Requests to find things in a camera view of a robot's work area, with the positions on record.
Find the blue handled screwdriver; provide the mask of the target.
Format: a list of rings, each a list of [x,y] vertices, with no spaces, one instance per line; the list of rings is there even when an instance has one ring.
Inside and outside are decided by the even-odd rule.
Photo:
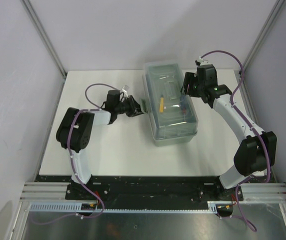
[[[186,110],[185,96],[184,95],[180,96],[179,106],[180,106],[180,109],[182,111],[182,114],[185,115],[187,110]]]

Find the yellow handled screwdriver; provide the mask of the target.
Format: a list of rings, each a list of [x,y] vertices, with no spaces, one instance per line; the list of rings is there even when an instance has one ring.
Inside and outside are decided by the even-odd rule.
[[[164,95],[163,94],[161,94],[161,96],[160,96],[160,102],[159,102],[159,112],[160,113],[163,113],[164,112],[164,109],[165,109],[165,107],[164,107]]]

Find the green toolbox with clear lid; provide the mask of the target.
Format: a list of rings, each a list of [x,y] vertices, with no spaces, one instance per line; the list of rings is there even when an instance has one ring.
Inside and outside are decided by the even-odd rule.
[[[186,114],[180,108],[184,82],[177,61],[165,60],[143,66],[145,112],[149,116],[152,137],[157,147],[190,142],[198,132],[198,116],[191,98],[185,95]],[[164,95],[164,111],[159,112],[160,97]]]

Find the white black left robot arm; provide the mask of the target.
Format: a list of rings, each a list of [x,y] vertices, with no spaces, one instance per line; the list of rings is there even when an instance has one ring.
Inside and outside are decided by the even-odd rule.
[[[83,200],[93,196],[94,188],[87,184],[92,176],[86,148],[94,126],[111,125],[119,115],[129,118],[142,115],[140,104],[124,90],[109,90],[106,100],[97,109],[69,107],[56,132],[56,140],[68,151],[72,180],[79,185],[76,194]]]

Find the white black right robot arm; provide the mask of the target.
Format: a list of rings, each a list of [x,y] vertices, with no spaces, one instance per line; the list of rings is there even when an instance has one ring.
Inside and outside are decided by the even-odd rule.
[[[213,188],[218,200],[225,201],[232,188],[247,182],[254,173],[266,171],[266,181],[270,181],[277,136],[273,131],[263,130],[240,110],[232,91],[225,84],[218,84],[217,70],[212,64],[199,65],[196,72],[186,72],[181,93],[201,98],[225,120],[239,142],[232,167],[219,176],[219,185]]]

